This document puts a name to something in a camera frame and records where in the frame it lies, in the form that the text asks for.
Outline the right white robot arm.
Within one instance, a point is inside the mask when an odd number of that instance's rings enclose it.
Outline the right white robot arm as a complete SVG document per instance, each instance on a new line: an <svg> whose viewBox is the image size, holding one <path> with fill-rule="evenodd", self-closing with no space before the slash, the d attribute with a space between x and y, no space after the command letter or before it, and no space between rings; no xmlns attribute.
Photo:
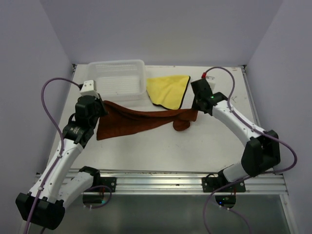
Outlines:
<svg viewBox="0 0 312 234"><path fill-rule="evenodd" d="M193 81L191 87L195 95L192 108L221 121L244 146L241 160L219 171L217 177L209 181L210 185L226 192L234 186L235 181L255 177L280 163L279 143L274 140L278 138L275 131L266 132L246 117L241 117L225 95L212 92L206 80Z"/></svg>

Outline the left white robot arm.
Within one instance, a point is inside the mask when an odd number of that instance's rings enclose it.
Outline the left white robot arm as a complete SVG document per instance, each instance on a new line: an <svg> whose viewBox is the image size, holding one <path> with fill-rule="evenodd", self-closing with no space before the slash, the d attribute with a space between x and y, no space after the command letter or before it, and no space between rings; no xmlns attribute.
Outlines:
<svg viewBox="0 0 312 234"><path fill-rule="evenodd" d="M82 167L66 185L63 182L73 162L94 135L99 118L107 114L100 95L78 98L75 113L61 133L52 160L29 192L20 193L16 198L17 208L27 225L56 229L66 209L81 193L94 192L101 187L99 170L87 166Z"/></svg>

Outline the brown towel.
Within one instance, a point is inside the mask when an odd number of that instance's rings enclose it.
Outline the brown towel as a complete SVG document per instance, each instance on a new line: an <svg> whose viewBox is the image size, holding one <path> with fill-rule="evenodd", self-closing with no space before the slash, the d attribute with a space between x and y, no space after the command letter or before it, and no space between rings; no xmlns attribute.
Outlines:
<svg viewBox="0 0 312 234"><path fill-rule="evenodd" d="M110 101L104 101L108 114L99 119L96 138L98 141L137 134L172 123L177 132L184 131L197 119L194 109L135 111Z"/></svg>

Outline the yellow towel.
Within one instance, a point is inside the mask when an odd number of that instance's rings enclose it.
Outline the yellow towel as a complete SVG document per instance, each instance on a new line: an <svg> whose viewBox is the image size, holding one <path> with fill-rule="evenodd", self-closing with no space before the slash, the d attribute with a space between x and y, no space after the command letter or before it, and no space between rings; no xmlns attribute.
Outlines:
<svg viewBox="0 0 312 234"><path fill-rule="evenodd" d="M166 110L181 108L191 77L173 75L146 80L146 91L154 106Z"/></svg>

